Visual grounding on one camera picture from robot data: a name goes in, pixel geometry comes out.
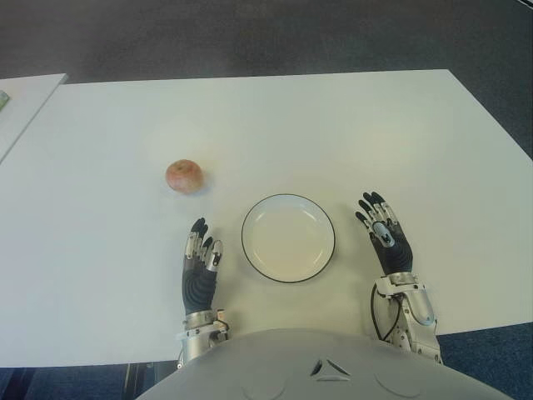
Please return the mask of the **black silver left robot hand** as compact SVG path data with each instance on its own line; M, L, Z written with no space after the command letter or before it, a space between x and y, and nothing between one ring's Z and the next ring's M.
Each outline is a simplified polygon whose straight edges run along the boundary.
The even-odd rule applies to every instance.
M182 263L182 302L185 314L210 311L216 291L223 244L205 237L208 225L197 219L187 236Z

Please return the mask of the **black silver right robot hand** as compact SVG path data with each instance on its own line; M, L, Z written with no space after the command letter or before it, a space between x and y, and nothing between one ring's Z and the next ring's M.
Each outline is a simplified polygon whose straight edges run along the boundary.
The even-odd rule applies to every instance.
M390 204L377 192L364 192L356 218L366 228L385 275L411 273L413 254Z

